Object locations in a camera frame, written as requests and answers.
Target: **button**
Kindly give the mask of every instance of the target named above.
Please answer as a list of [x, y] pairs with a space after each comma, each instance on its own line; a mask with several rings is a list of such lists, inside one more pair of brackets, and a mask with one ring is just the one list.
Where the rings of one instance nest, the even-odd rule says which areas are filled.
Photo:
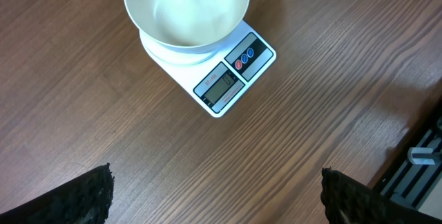
[[255, 55], [255, 51], [253, 51], [252, 48], [248, 48], [248, 49], [247, 49], [247, 56], [249, 56], [250, 58], [252, 58], [253, 55]]
[[242, 68], [242, 62], [240, 60], [236, 60], [235, 62], [235, 68], [237, 70], [240, 70]]
[[249, 57], [246, 54], [241, 55], [241, 62], [246, 64], [249, 61]]

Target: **red button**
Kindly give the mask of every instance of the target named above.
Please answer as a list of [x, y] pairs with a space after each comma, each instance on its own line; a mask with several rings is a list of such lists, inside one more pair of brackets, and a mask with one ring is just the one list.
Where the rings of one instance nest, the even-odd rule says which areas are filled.
[[240, 70], [242, 68], [242, 62], [241, 60], [236, 60], [235, 67], [237, 70]]

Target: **digital scale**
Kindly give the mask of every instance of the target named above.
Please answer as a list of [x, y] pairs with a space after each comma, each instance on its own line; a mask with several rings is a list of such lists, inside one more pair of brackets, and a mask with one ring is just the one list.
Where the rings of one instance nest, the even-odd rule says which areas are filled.
[[179, 53], [140, 31], [143, 47], [213, 117], [222, 117], [276, 59], [276, 51], [246, 22], [219, 48]]

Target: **brown wooden surface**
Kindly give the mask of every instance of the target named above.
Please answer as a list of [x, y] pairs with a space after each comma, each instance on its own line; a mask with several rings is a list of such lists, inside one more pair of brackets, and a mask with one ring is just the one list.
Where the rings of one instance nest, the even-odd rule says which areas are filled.
[[110, 162], [107, 223], [326, 223], [442, 76], [442, 0], [251, 0], [276, 63], [221, 119], [144, 52], [123, 0], [0, 0], [0, 212]]

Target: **tabletop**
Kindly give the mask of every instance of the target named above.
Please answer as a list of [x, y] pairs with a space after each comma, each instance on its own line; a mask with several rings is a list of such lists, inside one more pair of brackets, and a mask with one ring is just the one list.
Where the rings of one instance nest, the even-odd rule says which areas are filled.
[[278, 59], [220, 119], [123, 0], [0, 13], [0, 212], [109, 162], [107, 223], [326, 223], [320, 169], [367, 184], [442, 76], [442, 0], [251, 0]]

